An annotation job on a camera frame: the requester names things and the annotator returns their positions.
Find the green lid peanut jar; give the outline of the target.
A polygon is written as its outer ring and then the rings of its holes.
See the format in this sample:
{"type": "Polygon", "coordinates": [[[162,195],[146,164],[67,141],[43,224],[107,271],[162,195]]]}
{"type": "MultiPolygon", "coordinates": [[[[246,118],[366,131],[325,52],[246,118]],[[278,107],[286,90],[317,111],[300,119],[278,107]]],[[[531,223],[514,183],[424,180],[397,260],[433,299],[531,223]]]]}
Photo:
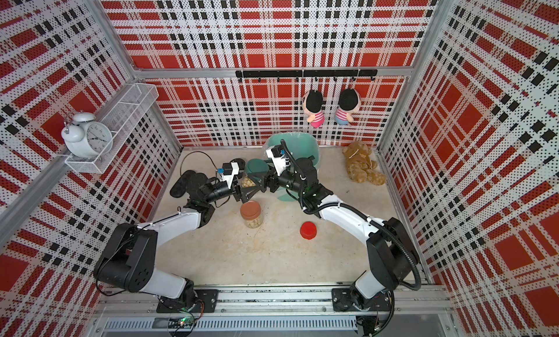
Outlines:
{"type": "Polygon", "coordinates": [[[240,181],[240,186],[242,190],[256,190],[258,187],[257,185],[247,176],[245,176],[240,181]]]}

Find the dark green jar lid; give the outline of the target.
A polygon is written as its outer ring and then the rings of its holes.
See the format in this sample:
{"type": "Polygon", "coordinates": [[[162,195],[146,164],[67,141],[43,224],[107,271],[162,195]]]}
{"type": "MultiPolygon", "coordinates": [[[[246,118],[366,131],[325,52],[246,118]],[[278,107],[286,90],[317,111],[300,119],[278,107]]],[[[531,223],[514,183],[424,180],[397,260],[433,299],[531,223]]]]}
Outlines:
{"type": "Polygon", "coordinates": [[[262,159],[251,159],[245,166],[248,177],[263,178],[269,173],[270,166],[262,159]]]}

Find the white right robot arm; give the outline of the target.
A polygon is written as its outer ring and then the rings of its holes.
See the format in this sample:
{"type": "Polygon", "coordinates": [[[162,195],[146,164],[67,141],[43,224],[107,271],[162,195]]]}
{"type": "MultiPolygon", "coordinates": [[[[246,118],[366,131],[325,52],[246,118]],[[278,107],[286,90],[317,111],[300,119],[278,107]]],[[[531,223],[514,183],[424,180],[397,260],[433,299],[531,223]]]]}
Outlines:
{"type": "Polygon", "coordinates": [[[380,296],[392,300],[400,286],[422,288],[419,255],[399,220],[375,218],[343,202],[318,181],[310,158],[297,159],[293,166],[284,161],[251,159],[245,172],[263,192],[285,188],[304,213],[335,224],[366,246],[369,269],[351,284],[351,305],[367,311],[380,296]]]}

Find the red jar lid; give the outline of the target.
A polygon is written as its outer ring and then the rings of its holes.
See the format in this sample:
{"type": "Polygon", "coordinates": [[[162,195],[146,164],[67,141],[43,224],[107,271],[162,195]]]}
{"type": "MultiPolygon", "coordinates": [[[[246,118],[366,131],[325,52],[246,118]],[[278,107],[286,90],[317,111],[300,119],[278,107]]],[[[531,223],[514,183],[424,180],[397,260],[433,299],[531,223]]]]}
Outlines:
{"type": "Polygon", "coordinates": [[[304,239],[314,239],[317,236],[317,226],[313,222],[307,221],[301,225],[299,232],[304,239]]]}

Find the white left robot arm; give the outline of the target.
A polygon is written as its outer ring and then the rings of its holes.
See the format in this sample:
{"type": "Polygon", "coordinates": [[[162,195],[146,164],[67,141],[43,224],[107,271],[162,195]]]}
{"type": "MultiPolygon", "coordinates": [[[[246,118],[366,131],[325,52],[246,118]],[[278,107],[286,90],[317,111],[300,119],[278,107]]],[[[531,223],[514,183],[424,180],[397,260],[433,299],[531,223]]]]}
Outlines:
{"type": "Polygon", "coordinates": [[[215,212],[214,202],[229,197],[247,202],[260,190],[258,184],[242,186],[236,176],[232,184],[228,184],[193,170],[184,172],[171,194],[189,194],[187,205],[174,215],[152,223],[117,226],[94,268],[96,288],[102,295],[109,296],[100,288],[101,283],[106,283],[119,288],[120,293],[157,296],[160,304],[170,311],[191,309],[199,301],[194,282],[158,269],[158,249],[182,234],[207,225],[215,212]]]}

